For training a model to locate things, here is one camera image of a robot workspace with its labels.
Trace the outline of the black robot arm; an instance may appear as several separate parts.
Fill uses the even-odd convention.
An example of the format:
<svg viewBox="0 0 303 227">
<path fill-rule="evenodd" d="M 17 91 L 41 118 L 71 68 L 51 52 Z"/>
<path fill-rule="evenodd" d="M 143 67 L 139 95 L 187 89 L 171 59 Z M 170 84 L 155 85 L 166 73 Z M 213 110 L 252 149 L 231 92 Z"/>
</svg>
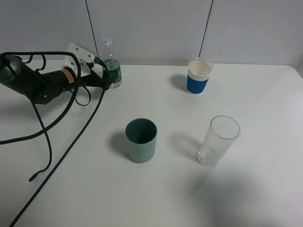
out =
<svg viewBox="0 0 303 227">
<path fill-rule="evenodd" d="M 46 67 L 47 55 L 65 55 L 71 57 L 74 63 L 61 70 L 41 74 L 40 71 Z M 93 63 L 103 67 L 102 76 L 92 69 Z M 35 104 L 45 105 L 61 93 L 78 87 L 108 90 L 118 77 L 118 73 L 109 71 L 99 57 L 86 65 L 88 75 L 82 76 L 84 70 L 80 61 L 71 52 L 4 52 L 0 55 L 0 83 Z"/>
</svg>

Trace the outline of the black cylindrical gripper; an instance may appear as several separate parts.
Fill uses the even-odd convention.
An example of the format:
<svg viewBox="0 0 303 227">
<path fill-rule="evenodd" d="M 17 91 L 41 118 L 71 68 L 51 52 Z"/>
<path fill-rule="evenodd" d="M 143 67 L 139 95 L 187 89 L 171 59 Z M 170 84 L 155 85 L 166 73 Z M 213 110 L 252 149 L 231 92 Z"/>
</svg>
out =
<svg viewBox="0 0 303 227">
<path fill-rule="evenodd" d="M 111 84 L 118 78 L 116 71 L 105 70 L 103 71 L 102 77 L 93 69 L 91 69 L 90 72 L 91 75 L 80 78 L 80 86 L 109 89 Z M 76 87 L 77 74 L 69 67 L 42 74 L 42 77 L 52 86 L 59 87 L 62 92 L 75 89 Z"/>
</svg>

